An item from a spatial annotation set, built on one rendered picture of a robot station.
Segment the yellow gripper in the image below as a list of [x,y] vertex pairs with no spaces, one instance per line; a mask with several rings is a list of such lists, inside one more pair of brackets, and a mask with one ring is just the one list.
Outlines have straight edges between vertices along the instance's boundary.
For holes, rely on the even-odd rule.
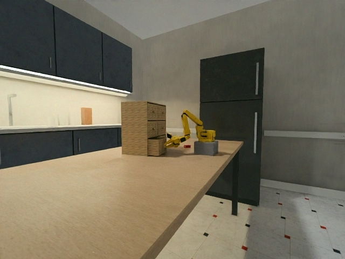
[[[180,140],[178,139],[177,136],[174,136],[174,137],[173,137],[171,134],[167,133],[167,137],[168,137],[170,140],[168,140],[168,141],[164,144],[164,146],[167,145],[167,144],[169,144],[169,145],[166,146],[166,148],[178,147],[178,146],[180,145]],[[171,144],[170,144],[170,143],[171,143]]]

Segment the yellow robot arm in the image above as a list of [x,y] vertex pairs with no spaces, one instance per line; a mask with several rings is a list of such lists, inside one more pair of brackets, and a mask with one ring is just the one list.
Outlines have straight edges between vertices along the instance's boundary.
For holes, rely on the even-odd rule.
[[[194,123],[197,124],[196,126],[196,137],[199,138],[198,141],[200,142],[213,142],[215,139],[213,138],[213,131],[212,130],[205,130],[203,129],[203,122],[200,121],[197,117],[191,114],[188,110],[184,110],[181,115],[182,123],[183,123],[183,133],[184,136],[180,136],[178,139],[180,143],[185,142],[186,140],[190,139],[190,130],[188,125],[188,118],[190,118]],[[195,120],[195,121],[194,121]]]

